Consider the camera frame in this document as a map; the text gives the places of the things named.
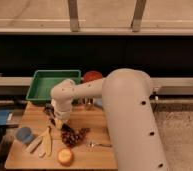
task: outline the grapes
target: grapes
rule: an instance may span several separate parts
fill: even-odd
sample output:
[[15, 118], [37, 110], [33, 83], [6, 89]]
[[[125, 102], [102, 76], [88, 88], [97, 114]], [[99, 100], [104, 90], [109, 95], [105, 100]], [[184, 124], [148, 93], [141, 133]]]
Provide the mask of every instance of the grapes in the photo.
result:
[[76, 145], [81, 144], [85, 135], [90, 131], [90, 128], [82, 128], [79, 131], [74, 131], [68, 125], [63, 124], [62, 127], [62, 142], [69, 148], [73, 148]]

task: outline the white plastic part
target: white plastic part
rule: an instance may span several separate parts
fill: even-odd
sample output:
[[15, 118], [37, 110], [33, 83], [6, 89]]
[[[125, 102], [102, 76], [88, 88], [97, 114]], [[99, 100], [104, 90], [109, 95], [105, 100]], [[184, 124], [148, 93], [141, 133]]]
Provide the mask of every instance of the white plastic part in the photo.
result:
[[72, 99], [80, 97], [101, 97], [103, 79], [85, 84], [75, 85], [71, 79], [66, 79], [51, 90], [52, 105], [55, 116], [66, 123], [72, 110]]
[[149, 102], [153, 85], [142, 71], [119, 69], [105, 79], [80, 85], [55, 86], [55, 112], [70, 112], [72, 98], [102, 96], [109, 135], [119, 171], [168, 171]]

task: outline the green plastic bin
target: green plastic bin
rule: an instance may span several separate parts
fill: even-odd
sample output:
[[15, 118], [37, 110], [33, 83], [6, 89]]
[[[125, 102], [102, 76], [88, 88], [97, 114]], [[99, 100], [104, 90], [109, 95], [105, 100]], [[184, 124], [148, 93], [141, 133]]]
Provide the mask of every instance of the green plastic bin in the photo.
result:
[[70, 78], [76, 84], [81, 82], [80, 70], [37, 70], [29, 87], [26, 100], [33, 104], [50, 102], [51, 89], [64, 79]]

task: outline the round pastry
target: round pastry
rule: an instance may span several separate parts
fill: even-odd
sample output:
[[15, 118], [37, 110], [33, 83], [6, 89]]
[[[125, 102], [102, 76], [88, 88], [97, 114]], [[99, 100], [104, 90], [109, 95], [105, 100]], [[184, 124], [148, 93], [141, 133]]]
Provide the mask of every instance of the round pastry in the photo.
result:
[[74, 154], [70, 148], [62, 148], [58, 152], [58, 161], [63, 166], [70, 166], [74, 159]]

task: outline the fork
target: fork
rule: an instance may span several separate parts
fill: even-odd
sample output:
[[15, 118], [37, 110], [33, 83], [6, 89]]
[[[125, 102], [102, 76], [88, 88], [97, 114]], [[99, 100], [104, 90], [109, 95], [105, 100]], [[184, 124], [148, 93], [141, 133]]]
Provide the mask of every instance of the fork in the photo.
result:
[[102, 144], [102, 143], [98, 143], [96, 141], [90, 140], [90, 141], [86, 141], [86, 146], [88, 147], [95, 147], [95, 146], [101, 146], [101, 147], [112, 147], [111, 144]]

